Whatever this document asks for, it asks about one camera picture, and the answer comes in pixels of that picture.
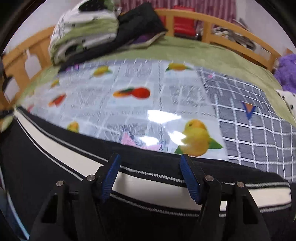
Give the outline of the black pants with white stripe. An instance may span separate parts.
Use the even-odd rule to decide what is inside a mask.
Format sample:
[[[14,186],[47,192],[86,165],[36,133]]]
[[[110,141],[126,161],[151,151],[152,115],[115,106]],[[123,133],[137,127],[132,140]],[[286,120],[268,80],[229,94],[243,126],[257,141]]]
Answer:
[[[1,118],[7,124],[1,132],[2,182],[28,239],[57,181],[65,181],[73,191],[117,153],[121,166],[104,202],[103,235],[95,240],[201,240],[197,228],[201,206],[185,184],[179,166],[182,155],[74,133],[23,108],[2,111]],[[270,240],[295,240],[294,184],[277,174],[227,161],[190,159],[220,183],[246,185]]]

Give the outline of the grey white checked sheet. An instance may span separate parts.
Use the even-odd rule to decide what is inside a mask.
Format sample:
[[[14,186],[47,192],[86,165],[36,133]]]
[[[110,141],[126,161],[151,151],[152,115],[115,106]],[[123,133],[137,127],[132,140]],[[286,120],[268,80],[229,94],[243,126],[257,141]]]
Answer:
[[[257,86],[203,67],[201,78],[229,161],[295,182],[295,127],[280,118]]]

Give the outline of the fruit-print plastic mat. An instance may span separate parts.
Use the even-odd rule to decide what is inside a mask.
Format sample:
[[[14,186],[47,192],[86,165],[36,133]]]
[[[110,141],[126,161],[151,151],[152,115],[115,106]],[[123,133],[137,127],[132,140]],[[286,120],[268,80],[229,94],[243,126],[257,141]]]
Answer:
[[[86,136],[150,151],[228,158],[204,82],[188,63],[75,65],[30,90],[21,106]]]

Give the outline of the white black-dotted pillow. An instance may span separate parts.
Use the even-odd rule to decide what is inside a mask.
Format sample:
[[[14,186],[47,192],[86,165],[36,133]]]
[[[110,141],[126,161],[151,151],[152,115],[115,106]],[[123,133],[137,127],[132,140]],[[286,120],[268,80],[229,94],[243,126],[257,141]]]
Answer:
[[[296,96],[295,93],[285,90],[276,90],[278,95],[283,99],[293,117],[296,117]]]

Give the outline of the purple plush toy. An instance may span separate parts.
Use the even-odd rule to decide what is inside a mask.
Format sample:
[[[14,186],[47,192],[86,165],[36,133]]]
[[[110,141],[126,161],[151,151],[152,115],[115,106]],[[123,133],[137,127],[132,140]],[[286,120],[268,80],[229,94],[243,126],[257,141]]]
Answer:
[[[285,91],[295,93],[296,89],[296,54],[289,54],[279,59],[274,77]]]

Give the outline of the green bed blanket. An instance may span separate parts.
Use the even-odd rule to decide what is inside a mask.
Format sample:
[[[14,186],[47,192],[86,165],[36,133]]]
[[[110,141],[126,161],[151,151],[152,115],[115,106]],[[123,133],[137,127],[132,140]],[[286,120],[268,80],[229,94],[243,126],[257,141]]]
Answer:
[[[48,46],[49,38],[38,41],[36,36],[32,36],[4,56],[4,69],[6,73],[15,76],[21,91],[24,91],[31,82],[39,78],[41,73],[52,66]],[[25,62],[28,58],[25,53],[26,50],[29,50],[32,55],[36,55],[41,65],[41,70],[32,78],[28,77],[25,70]],[[162,37],[148,48],[119,50],[99,59],[104,61],[125,59],[173,60],[202,66],[242,79],[261,88],[276,114],[295,125],[293,115],[275,92],[277,89],[281,89],[281,86],[272,73],[223,47],[181,38]]]

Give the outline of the clutter behind footboard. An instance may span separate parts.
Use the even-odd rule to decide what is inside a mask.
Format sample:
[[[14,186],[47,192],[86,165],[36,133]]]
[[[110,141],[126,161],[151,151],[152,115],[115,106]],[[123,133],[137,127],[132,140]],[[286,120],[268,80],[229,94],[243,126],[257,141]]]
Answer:
[[[212,29],[212,33],[216,36],[225,38],[227,40],[230,40],[232,42],[235,42],[237,44],[240,44],[241,46],[250,49],[252,51],[256,50],[255,43],[250,40],[249,38],[241,35],[240,33],[236,33],[231,29],[227,29],[221,26],[215,26]]]

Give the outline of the purple cushion with beige edge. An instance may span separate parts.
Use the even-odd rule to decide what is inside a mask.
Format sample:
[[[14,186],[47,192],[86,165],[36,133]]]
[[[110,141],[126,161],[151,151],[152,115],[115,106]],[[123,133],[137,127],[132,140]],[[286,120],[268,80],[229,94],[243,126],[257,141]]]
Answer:
[[[120,50],[130,50],[130,49],[141,49],[147,48],[153,44],[156,40],[166,35],[166,32],[160,33],[149,33],[139,36],[138,38],[131,40],[126,45],[120,47]]]

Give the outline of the red chair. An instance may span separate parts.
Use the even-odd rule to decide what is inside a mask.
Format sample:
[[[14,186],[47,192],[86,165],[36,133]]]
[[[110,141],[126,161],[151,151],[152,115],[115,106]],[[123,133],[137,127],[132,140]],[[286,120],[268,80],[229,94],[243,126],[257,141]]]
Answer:
[[[174,17],[175,34],[196,36],[195,21],[193,19]]]

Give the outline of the folded white green quilt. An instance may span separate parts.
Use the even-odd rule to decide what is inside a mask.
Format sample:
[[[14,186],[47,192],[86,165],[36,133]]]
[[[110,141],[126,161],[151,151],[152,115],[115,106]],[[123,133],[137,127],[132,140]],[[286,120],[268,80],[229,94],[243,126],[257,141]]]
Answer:
[[[117,35],[119,14],[115,1],[81,1],[65,12],[51,35],[51,62],[58,65],[84,50],[112,42]]]

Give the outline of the pink patterned curtain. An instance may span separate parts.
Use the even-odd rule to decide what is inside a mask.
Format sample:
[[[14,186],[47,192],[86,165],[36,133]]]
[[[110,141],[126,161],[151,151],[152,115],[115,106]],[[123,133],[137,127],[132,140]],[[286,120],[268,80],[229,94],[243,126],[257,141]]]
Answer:
[[[175,6],[191,8],[197,13],[203,13],[232,22],[237,17],[236,1],[233,0],[151,0],[151,1],[120,1],[123,11],[129,11],[144,2],[149,2],[154,8],[173,9]]]

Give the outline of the black jacket on bed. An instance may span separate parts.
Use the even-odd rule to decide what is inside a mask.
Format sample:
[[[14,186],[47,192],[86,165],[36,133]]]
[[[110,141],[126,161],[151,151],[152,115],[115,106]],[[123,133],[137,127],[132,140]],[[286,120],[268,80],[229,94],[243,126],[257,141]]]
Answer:
[[[112,53],[142,35],[159,34],[168,31],[149,2],[143,3],[119,16],[118,21],[117,35],[113,41],[74,54],[60,65],[59,71],[64,72],[73,65]]]

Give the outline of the wooden bed frame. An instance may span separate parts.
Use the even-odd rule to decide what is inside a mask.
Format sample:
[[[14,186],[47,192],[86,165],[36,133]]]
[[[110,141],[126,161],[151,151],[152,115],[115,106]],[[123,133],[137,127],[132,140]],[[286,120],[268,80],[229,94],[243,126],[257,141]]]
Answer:
[[[262,39],[255,36],[253,33],[220,18],[179,9],[156,9],[156,13],[159,16],[164,16],[166,18],[166,29],[168,30],[166,34],[167,36],[172,37],[174,35],[175,18],[181,17],[203,22],[202,42],[208,44],[218,44],[230,50],[233,50],[250,62],[266,68],[268,71],[273,70],[275,61],[281,57],[281,55],[276,50],[274,50]],[[214,35],[214,26],[232,30],[234,33],[240,34],[241,36],[246,37],[259,44],[263,49],[270,53],[269,58],[265,59],[264,57],[256,54],[250,49],[241,46],[240,44],[227,40],[224,37]],[[9,108],[13,104],[15,104],[17,99],[20,97],[20,94],[25,90],[27,85],[30,84],[31,81],[35,80],[44,69],[47,69],[52,65],[50,61],[48,47],[50,43],[50,37],[53,33],[54,28],[54,26],[51,26],[37,32],[36,34],[30,36],[28,39],[24,40],[22,43],[16,46],[15,49],[4,56],[4,70],[8,75],[14,76],[20,90],[16,93],[15,97],[13,97],[12,101],[6,100],[4,94],[1,92],[1,109]],[[29,77],[25,69],[25,62],[29,57],[29,54],[27,54],[26,51],[29,51],[30,54],[35,55],[38,58],[41,66],[41,70],[38,71],[33,77]]]

